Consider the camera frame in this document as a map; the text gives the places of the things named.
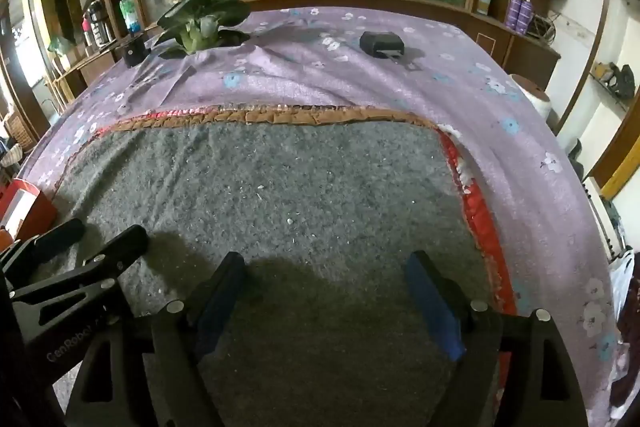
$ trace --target wooden headboard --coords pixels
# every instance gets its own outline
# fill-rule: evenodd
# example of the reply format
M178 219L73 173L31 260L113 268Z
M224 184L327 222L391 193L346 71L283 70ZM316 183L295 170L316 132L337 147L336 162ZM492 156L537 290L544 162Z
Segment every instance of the wooden headboard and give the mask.
M252 11L306 6L344 6L383 10L449 23L469 35L509 74L545 89L560 55L544 42L517 34L496 19L434 0L244 0Z

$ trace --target white flower print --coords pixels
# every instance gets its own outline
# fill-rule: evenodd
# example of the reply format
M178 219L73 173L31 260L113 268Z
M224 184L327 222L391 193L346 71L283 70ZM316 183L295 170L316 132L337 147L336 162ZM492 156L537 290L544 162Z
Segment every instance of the white flower print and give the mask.
M607 317L602 313L602 308L599 304L591 301L584 307L582 314L584 322L582 327L587 332L587 337L595 337L602 333L602 325L607 320Z
M493 89L495 92L499 92L500 94L505 94L507 92L506 87L504 87L500 82L495 80L493 77L487 77L488 82L487 85Z
M604 284L600 279L592 277L584 287L584 291L591 299L602 299L604 297Z
M546 153L545 159L542 162L542 165L546 165L548 167L548 169L552 172L562 172L562 166L560 165L560 163L558 162L558 158L556 157L556 155L551 154L550 152Z
M460 133L460 131L458 131L457 129L454 129L452 126L450 126L448 123L447 124L438 124L438 129L440 129L441 131L456 137L457 139L462 138L462 134Z

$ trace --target bed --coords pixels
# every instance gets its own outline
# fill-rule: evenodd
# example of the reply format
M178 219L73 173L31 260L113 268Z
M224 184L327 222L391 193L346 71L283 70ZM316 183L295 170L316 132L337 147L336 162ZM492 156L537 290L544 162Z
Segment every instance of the bed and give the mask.
M606 253L580 180L518 86L444 22L308 6L253 12L240 29L252 38L238 48L184 60L153 51L130 70L114 65L39 142L21 177L53 198L79 152L113 129L213 110L330 106L417 115L442 136L494 305L551 312L590 422L603 425L616 347ZM358 42L366 30L400 35L403 63L364 54Z

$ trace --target screw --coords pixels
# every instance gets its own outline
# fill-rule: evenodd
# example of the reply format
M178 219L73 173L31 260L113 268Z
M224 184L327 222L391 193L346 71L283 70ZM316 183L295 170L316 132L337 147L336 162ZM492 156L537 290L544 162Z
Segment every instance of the screw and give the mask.
M471 309L476 312L485 312L489 309L489 305L484 301L471 301Z
M543 310L542 308L536 310L536 317L539 321L543 322L549 322L551 320L551 314L548 311Z
M171 301L166 306L166 310L169 313L180 313L184 309L184 302L182 301Z

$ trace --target blue flower print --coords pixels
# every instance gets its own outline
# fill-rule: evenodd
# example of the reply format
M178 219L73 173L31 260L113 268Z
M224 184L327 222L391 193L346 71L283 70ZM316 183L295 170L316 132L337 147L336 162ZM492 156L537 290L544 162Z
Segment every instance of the blue flower print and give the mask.
M442 73L433 73L433 80L437 80L438 82L441 82L443 84L451 83L451 79L446 74Z
M513 289L513 296L516 299L516 309L518 311L518 315L529 317L529 315L533 311L529 290L525 288L524 285L520 283L520 281L517 281L515 279L511 280L511 289Z
M616 347L616 336L613 333L607 333L604 335L597 344L598 358L601 362L608 362L611 360L613 350Z
M225 87L227 89L233 89L234 87L238 87L238 84L242 80L242 74L240 73L227 73L225 75Z
M500 125L511 136L515 136L520 130L520 126L514 118L505 118L500 122Z

